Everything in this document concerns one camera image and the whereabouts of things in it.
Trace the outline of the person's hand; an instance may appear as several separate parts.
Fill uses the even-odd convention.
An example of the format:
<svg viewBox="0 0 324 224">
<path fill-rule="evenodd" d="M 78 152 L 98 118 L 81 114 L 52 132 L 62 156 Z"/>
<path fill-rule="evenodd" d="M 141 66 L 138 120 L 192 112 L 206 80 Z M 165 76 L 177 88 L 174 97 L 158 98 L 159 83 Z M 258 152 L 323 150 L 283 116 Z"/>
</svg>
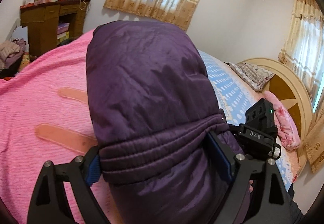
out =
<svg viewBox="0 0 324 224">
<path fill-rule="evenodd" d="M 250 184 L 250 186 L 249 186 L 249 192 L 252 193 L 252 191 L 253 191 L 253 186 L 252 186 L 253 180 L 250 180 L 249 181 L 249 184 Z"/>
</svg>

